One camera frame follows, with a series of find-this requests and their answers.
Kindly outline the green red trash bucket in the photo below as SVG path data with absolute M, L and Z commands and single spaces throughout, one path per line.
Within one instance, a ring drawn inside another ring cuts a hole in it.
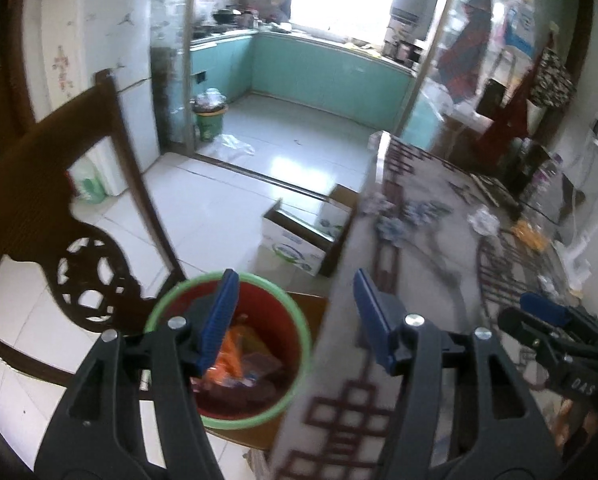
M 203 378 L 192 380 L 203 426 L 246 430 L 282 417 L 308 373 L 311 346 L 308 321 L 289 293 L 241 273 L 219 355 Z

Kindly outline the small green kitchen bin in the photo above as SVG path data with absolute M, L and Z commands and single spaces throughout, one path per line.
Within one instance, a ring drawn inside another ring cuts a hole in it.
M 226 96 L 217 88 L 198 93 L 192 100 L 200 140 L 210 142 L 222 133 L 223 116 L 229 109 Z

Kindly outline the teal kitchen cabinets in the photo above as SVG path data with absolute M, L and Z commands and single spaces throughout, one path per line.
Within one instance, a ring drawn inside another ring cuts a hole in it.
M 192 92 L 215 88 L 234 102 L 268 96 L 375 130 L 398 122 L 415 76 L 405 67 L 341 44 L 279 32 L 245 32 L 194 42 Z

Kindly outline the orange snack bag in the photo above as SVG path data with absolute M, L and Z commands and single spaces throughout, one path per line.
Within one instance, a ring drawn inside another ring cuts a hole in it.
M 546 234 L 538 226 L 524 219 L 520 219 L 514 224 L 512 233 L 517 240 L 535 252 L 544 252 L 550 244 L 549 237 L 546 237 Z

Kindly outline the crumpled white paper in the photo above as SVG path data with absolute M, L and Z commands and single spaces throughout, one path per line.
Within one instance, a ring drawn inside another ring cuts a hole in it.
M 467 216 L 470 227 L 480 236 L 497 236 L 500 231 L 500 220 L 485 206 L 479 206 Z

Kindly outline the patterned floral tablecloth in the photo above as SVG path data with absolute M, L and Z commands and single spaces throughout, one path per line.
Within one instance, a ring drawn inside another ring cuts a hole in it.
M 518 373 L 515 344 L 502 340 L 482 303 L 479 236 L 456 189 L 465 172 L 390 134 L 379 138 L 331 288 L 308 377 L 267 460 L 273 479 L 376 479 L 401 380 L 379 366 L 353 296 L 364 270 L 441 330 L 491 330 Z M 448 460 L 454 373 L 445 370 L 434 465 Z

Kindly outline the dark wooden chair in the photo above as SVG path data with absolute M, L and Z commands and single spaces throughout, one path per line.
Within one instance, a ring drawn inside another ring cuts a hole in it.
M 140 292 L 128 259 L 105 231 L 71 212 L 68 169 L 109 139 L 134 204 L 168 270 L 161 289 L 184 281 L 165 228 L 139 171 L 116 79 L 101 70 L 95 84 L 39 122 L 0 161 L 0 260 L 40 266 L 58 308 L 83 330 L 142 333 L 153 298 Z

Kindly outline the black hanging handbag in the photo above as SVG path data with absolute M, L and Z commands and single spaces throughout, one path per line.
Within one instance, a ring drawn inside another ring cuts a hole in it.
M 477 103 L 475 113 L 493 119 L 501 108 L 505 93 L 506 87 L 504 84 L 501 84 L 497 79 L 489 78 L 486 81 L 484 91 L 482 91 L 482 97 Z

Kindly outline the cardboard box on floor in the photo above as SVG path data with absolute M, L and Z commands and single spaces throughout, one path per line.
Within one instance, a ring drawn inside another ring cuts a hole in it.
M 278 200 L 262 217 L 262 245 L 311 276 L 330 278 L 357 209 L 357 192 L 336 184 L 320 201 L 313 219 L 305 220 Z

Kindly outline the plaid hanging cloth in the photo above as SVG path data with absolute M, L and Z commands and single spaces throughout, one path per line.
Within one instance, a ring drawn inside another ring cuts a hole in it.
M 437 63 L 438 80 L 454 104 L 476 94 L 491 34 L 492 0 L 467 0 L 464 13 L 464 28 Z

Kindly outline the clear bag on floor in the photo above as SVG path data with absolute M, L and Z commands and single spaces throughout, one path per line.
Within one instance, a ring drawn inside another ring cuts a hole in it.
M 233 136 L 233 134 L 222 133 L 218 137 L 219 149 L 226 158 L 237 158 L 239 156 L 253 156 L 255 148 Z

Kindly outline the white refrigerator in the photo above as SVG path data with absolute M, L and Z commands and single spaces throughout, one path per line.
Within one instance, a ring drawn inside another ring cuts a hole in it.
M 151 0 L 23 0 L 26 88 L 37 122 L 110 70 L 140 170 L 159 157 L 150 67 Z

